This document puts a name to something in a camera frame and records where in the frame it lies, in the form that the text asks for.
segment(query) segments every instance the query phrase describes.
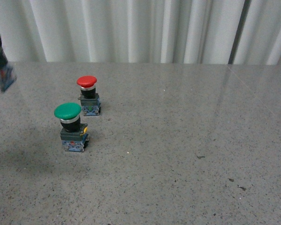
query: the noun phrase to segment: table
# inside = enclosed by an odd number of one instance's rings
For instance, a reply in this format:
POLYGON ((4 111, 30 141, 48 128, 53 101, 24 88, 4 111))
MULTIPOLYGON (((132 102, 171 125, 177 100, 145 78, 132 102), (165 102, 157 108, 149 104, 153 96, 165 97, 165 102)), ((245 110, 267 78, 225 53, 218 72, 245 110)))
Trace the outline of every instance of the table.
POLYGON ((281 224, 281 66, 15 63, 0 225, 281 224), (54 109, 97 77, 84 153, 54 109))

